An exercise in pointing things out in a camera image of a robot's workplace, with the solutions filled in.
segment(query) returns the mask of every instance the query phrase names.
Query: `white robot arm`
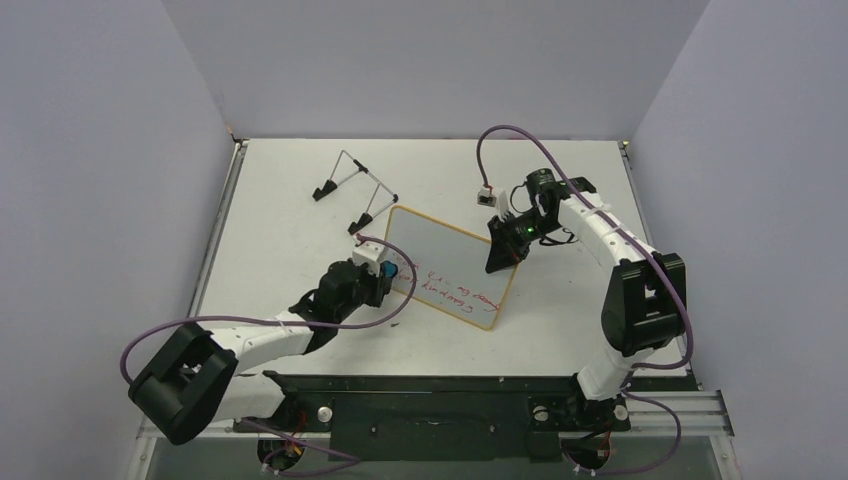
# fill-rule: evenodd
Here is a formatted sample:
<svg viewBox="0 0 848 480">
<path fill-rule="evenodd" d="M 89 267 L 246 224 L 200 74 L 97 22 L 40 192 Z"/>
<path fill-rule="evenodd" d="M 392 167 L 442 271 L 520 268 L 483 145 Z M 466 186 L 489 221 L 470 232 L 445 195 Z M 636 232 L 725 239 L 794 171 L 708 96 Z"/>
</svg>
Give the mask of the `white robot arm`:
<svg viewBox="0 0 848 480">
<path fill-rule="evenodd" d="M 188 322 L 171 335 L 132 381 L 129 397 L 175 445 L 210 422 L 270 417 L 285 399 L 262 373 L 245 373 L 276 358 L 302 355 L 332 340 L 362 305 L 379 307 L 397 266 L 385 247 L 363 243 L 334 262 L 297 304 L 257 326 L 206 330 Z"/>
<path fill-rule="evenodd" d="M 575 235 L 610 277 L 601 316 L 602 344 L 577 374 L 587 400 L 606 400 L 620 393 L 634 364 L 644 361 L 684 331 L 676 307 L 644 255 L 622 240 L 618 231 L 639 242 L 658 260 L 683 298 L 685 273 L 677 255 L 660 255 L 627 230 L 607 210 L 591 183 L 584 178 L 572 182 L 595 209 L 587 208 L 571 195 L 565 182 L 557 181 L 549 169 L 527 176 L 532 208 L 518 217 L 509 211 L 502 190 L 480 190 L 478 203 L 498 210 L 488 224 L 492 247 L 486 271 L 491 273 L 521 262 L 529 253 L 530 243 L 556 229 L 567 228 Z M 617 227 L 613 228 L 597 215 L 599 210 L 612 218 Z"/>
</svg>

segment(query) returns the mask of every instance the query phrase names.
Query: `white table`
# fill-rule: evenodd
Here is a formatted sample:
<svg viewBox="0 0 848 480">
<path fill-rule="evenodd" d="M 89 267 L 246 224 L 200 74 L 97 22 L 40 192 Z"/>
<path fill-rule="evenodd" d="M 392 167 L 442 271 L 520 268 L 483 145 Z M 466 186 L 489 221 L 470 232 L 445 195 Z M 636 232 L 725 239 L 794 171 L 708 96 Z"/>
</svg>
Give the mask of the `white table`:
<svg viewBox="0 0 848 480">
<path fill-rule="evenodd" d="M 320 202 L 339 151 L 346 149 L 400 196 L 400 204 L 488 237 L 494 210 L 478 206 L 482 184 L 473 140 L 253 139 L 241 167 L 199 313 L 270 318 L 315 288 L 327 266 L 350 255 L 346 229 L 359 218 L 374 183 L 357 175 Z M 545 142 L 571 176 L 585 176 L 637 235 L 644 229 L 615 142 Z M 490 182 L 511 188 L 550 166 L 526 141 L 491 140 L 483 147 Z M 342 160 L 340 173 L 352 171 Z M 526 193 L 516 193 L 525 208 Z M 388 212 L 362 233 L 383 237 Z M 309 355 L 263 365 L 280 373 L 314 375 L 567 376 L 580 370 L 601 341 L 600 312 L 608 278 L 578 245 L 533 245 L 519 267 L 497 326 L 485 332 L 419 302 L 392 323 L 341 331 Z M 357 310 L 366 322 L 393 309 Z M 680 359 L 677 344 L 650 361 Z M 685 375 L 640 371 L 638 375 Z"/>
</svg>

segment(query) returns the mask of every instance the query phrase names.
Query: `light purple wall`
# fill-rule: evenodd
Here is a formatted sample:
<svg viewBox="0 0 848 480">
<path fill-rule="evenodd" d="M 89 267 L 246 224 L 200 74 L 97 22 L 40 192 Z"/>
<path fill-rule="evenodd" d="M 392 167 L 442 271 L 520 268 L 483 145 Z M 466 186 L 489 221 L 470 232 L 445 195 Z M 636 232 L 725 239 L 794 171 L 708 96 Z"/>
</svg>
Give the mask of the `light purple wall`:
<svg viewBox="0 0 848 480">
<path fill-rule="evenodd" d="M 629 138 L 708 0 L 163 0 L 243 137 Z"/>
<path fill-rule="evenodd" d="M 232 142 L 158 0 L 3 2 L 0 65 L 0 471 L 123 477 L 118 356 L 186 313 Z"/>
<path fill-rule="evenodd" d="M 633 139 L 746 478 L 845 478 L 848 2 L 712 0 Z"/>
</svg>

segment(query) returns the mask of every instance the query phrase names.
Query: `bolt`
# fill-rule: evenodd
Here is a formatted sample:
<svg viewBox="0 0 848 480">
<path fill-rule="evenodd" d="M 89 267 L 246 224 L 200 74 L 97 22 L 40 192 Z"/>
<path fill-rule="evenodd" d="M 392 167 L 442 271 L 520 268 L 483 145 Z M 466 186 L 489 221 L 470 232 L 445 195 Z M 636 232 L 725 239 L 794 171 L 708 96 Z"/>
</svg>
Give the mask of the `bolt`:
<svg viewBox="0 0 848 480">
<path fill-rule="evenodd" d="M 616 405 L 612 410 L 612 413 L 615 415 L 616 420 L 625 421 L 627 420 L 627 407 L 624 405 Z"/>
<path fill-rule="evenodd" d="M 330 407 L 321 407 L 318 409 L 318 421 L 327 423 L 333 418 L 333 410 Z"/>
<path fill-rule="evenodd" d="M 538 407 L 533 409 L 533 418 L 535 418 L 537 422 L 547 422 L 548 409 L 539 405 Z"/>
</svg>

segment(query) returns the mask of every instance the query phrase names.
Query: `small whiteboard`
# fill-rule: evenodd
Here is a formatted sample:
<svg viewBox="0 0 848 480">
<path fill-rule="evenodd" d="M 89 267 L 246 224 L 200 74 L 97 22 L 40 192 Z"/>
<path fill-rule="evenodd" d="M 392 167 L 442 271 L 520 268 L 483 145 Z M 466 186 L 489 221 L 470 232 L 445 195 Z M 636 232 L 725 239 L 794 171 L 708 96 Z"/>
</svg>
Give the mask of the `small whiteboard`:
<svg viewBox="0 0 848 480">
<path fill-rule="evenodd" d="M 488 240 L 400 205 L 389 213 L 386 240 L 417 268 L 413 298 L 484 330 L 494 328 L 516 267 L 487 274 Z M 393 251 L 386 259 L 399 268 L 393 288 L 409 292 L 409 265 Z"/>
</svg>

